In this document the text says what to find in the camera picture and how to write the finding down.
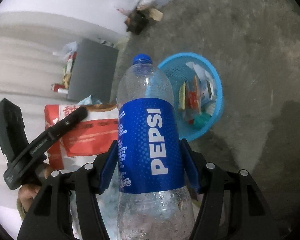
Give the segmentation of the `person's left hand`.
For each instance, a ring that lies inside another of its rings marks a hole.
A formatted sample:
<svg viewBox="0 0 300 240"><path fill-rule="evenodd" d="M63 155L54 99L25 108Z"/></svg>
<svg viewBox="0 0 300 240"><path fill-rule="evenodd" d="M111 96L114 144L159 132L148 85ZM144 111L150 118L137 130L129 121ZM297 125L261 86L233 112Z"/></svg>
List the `person's left hand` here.
<svg viewBox="0 0 300 240"><path fill-rule="evenodd" d="M19 189L17 198L17 210L21 219L25 218L40 189L41 186L34 184L24 184Z"/></svg>

